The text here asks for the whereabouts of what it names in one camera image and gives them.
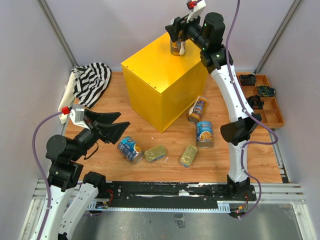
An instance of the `metal corner post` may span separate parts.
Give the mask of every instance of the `metal corner post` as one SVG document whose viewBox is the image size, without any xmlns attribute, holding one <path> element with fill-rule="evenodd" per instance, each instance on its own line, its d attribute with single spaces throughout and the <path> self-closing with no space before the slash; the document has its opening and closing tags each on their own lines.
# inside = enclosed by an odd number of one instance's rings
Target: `metal corner post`
<svg viewBox="0 0 320 240">
<path fill-rule="evenodd" d="M 60 42 L 67 58 L 69 59 L 70 63 L 72 66 L 77 66 L 77 62 L 75 57 L 73 56 L 52 12 L 50 11 L 50 8 L 46 2 L 46 0 L 37 0 L 37 2 L 39 3 L 40 8 L 43 11 L 43 14 L 45 15 L 47 21 L 49 22 L 54 34 L 56 35 L 58 41 Z"/>
<path fill-rule="evenodd" d="M 261 72 L 261 70 L 264 68 L 265 64 L 267 63 L 270 55 L 272 54 L 272 52 L 274 51 L 276 45 L 278 44 L 280 38 L 282 37 L 282 35 L 284 34 L 287 26 L 289 25 L 289 23 L 291 22 L 291 20 L 293 19 L 293 16 L 296 14 L 298 8 L 301 6 L 301 4 L 303 3 L 304 0 L 294 0 L 293 3 L 291 4 L 288 12 L 286 13 L 279 29 L 276 31 L 269 47 L 267 48 L 267 50 L 265 51 L 261 61 L 259 62 L 258 66 L 256 67 L 256 70 L 254 71 L 255 74 L 259 74 Z"/>
</svg>

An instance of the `wooden table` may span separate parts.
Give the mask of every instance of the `wooden table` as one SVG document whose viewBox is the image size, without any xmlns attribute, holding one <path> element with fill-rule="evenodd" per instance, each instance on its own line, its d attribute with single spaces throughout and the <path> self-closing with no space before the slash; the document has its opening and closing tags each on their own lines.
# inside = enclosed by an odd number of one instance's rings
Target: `wooden table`
<svg viewBox="0 0 320 240">
<path fill-rule="evenodd" d="M 131 164 L 117 149 L 117 145 L 104 144 L 99 140 L 98 152 L 88 160 L 81 158 L 77 161 L 84 165 L 80 178 L 94 171 L 105 175 L 109 181 L 226 182 L 229 150 L 220 134 L 220 126 L 229 123 L 229 116 L 219 88 L 210 75 L 203 96 L 209 102 L 203 120 L 212 122 L 214 145 L 211 148 L 198 148 L 192 165 L 185 168 L 180 165 L 180 156 L 187 145 L 195 145 L 195 125 L 187 120 L 187 113 L 182 114 L 164 133 L 159 133 L 132 110 L 123 74 L 113 72 L 109 87 L 92 110 L 101 113 L 121 112 L 117 122 L 131 123 L 123 137 L 131 136 L 145 150 L 163 145 L 167 156 L 153 163 L 143 158 L 139 163 Z M 81 130 L 81 127 L 69 121 L 65 135 L 73 138 Z M 257 128 L 250 140 L 269 142 L 270 137 L 265 129 Z M 249 173 L 262 183 L 282 183 L 272 146 L 250 145 L 247 161 Z"/>
</svg>

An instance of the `blue can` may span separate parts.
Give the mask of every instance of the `blue can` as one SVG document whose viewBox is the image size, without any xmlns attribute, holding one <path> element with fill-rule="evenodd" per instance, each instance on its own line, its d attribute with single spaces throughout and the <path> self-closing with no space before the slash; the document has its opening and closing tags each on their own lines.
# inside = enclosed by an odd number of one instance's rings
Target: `blue can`
<svg viewBox="0 0 320 240">
<path fill-rule="evenodd" d="M 130 136 L 121 140 L 118 149 L 132 164 L 138 163 L 144 157 L 144 151 Z"/>
<path fill-rule="evenodd" d="M 200 121 L 196 124 L 195 145 L 198 148 L 210 148 L 214 145 L 211 122 Z"/>
</svg>

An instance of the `yellow box top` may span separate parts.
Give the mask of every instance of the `yellow box top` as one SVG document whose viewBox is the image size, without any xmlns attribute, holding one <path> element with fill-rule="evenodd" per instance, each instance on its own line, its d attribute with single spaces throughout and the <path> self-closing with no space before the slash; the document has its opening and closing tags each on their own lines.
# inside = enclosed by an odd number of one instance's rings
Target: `yellow box top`
<svg viewBox="0 0 320 240">
<path fill-rule="evenodd" d="M 165 33 L 121 64 L 161 94 L 200 61 L 200 49 L 190 40 L 183 56 L 171 54 Z"/>
</svg>

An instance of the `red connector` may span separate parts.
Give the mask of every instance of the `red connector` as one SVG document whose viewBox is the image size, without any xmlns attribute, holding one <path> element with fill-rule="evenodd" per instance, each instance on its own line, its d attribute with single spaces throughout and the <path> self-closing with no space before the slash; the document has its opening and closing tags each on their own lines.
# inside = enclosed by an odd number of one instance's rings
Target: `red connector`
<svg viewBox="0 0 320 240">
<path fill-rule="evenodd" d="M 61 109 L 61 112 L 64 114 L 64 115 L 67 115 L 71 112 L 71 109 L 72 109 L 72 106 L 65 106 Z"/>
<path fill-rule="evenodd" d="M 197 6 L 197 1 L 189 1 L 186 3 L 189 10 L 194 9 L 195 6 Z"/>
</svg>

